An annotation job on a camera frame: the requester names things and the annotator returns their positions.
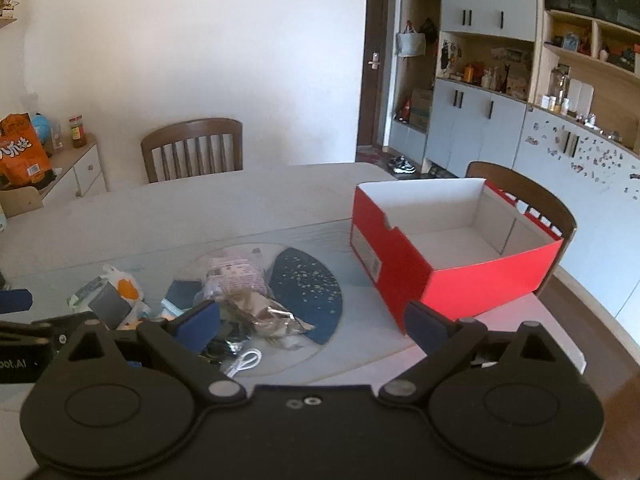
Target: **cardboard box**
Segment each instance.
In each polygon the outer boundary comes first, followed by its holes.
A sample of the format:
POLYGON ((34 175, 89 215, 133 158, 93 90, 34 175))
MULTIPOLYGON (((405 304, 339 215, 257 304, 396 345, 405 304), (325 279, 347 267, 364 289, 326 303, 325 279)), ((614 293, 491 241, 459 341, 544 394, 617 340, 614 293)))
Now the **cardboard box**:
POLYGON ((356 188, 351 245, 403 331, 409 301, 455 320, 533 292, 561 244, 483 179, 356 188))
POLYGON ((415 88, 411 94, 411 115, 409 124, 423 131, 429 127, 431 104, 433 103, 433 90, 415 88))

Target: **screw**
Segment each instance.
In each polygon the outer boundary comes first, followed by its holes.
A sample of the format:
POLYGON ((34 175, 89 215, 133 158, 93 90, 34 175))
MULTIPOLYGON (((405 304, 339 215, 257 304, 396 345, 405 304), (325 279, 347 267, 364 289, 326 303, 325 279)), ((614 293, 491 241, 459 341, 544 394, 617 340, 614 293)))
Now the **screw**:
POLYGON ((391 381, 390 383, 385 384, 383 388, 389 395, 394 397, 410 397, 418 389, 411 381, 405 381, 402 379, 391 381))
POLYGON ((322 399, 320 397, 307 397, 305 399, 305 404, 307 406, 319 406, 322 404, 322 399))
POLYGON ((301 410, 302 408, 305 407, 305 403, 302 402, 299 399, 289 399, 286 403, 285 406, 287 408, 290 408, 292 410, 301 410))
POLYGON ((241 388, 242 386, 234 381, 216 381, 209 385, 209 393, 216 397, 233 397, 241 388))

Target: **brown plastic package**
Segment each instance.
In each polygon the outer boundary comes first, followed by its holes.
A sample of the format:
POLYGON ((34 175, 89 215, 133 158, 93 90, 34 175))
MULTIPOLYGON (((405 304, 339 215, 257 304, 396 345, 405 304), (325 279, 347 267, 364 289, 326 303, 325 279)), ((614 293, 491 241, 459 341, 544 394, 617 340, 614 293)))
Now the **brown plastic package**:
POLYGON ((55 179, 28 114, 11 114, 0 122, 0 173, 12 187, 42 189, 55 179))

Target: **dining table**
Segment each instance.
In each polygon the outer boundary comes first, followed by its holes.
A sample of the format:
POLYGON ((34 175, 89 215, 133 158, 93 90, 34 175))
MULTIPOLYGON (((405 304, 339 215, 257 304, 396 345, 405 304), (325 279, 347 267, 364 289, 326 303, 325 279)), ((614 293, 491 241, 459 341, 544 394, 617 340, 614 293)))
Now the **dining table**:
MULTIPOLYGON (((327 343, 274 352, 256 384, 370 384, 377 390, 426 355, 401 333, 350 247, 356 186, 393 180, 372 164, 345 163, 244 170, 108 192, 12 218, 0 235, 0 271, 26 288, 33 306, 0 320, 32 322, 71 314, 73 293, 104 264, 133 275, 145 302, 160 308, 179 269, 209 251, 277 244, 312 254, 335 276, 343 311, 327 343)), ((478 316, 490 330, 542 323, 575 366, 584 355, 533 294, 478 316)), ((25 478, 35 467, 19 412, 32 384, 0 385, 0 478, 25 478)))

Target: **triangular hole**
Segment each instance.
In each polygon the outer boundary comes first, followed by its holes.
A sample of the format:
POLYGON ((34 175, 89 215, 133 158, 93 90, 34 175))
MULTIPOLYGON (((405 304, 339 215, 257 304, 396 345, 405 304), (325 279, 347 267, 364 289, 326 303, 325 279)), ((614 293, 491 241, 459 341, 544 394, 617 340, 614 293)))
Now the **triangular hole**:
POLYGON ((102 345, 100 345, 100 340, 98 336, 89 332, 85 334, 82 340, 76 345, 74 350, 71 352, 70 361, 84 361, 86 359, 99 359, 100 357, 104 357, 104 351, 102 350, 102 345))
POLYGON ((527 337, 527 342, 520 354, 524 359, 535 359, 537 361, 550 361, 554 362, 556 359, 549 349, 545 346, 542 339, 537 335, 530 335, 527 337))

